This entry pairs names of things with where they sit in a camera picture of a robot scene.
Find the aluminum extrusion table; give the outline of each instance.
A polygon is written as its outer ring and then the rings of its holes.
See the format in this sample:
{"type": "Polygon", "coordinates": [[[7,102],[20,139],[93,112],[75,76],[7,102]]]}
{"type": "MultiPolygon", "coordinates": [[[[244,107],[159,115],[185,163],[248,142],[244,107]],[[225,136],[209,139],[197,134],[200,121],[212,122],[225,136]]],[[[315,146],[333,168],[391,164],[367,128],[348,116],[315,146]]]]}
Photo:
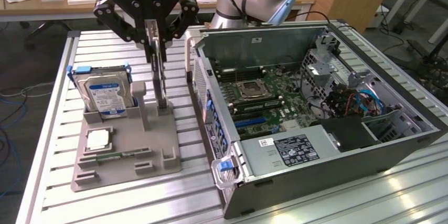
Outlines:
{"type": "MultiPolygon", "coordinates": [[[[448,123],[448,109],[439,100],[353,30],[344,28],[344,33],[448,123]]],[[[67,65],[96,67],[127,61],[133,80],[147,81],[147,102],[155,101],[144,52],[111,31],[72,34],[67,39],[17,223],[447,223],[447,135],[387,172],[224,220],[184,77],[184,41],[175,41],[167,53],[167,92],[175,106],[183,170],[99,189],[71,191],[83,101],[65,77],[67,65]]],[[[365,68],[347,48],[341,48],[341,57],[355,70],[365,68]]]]}

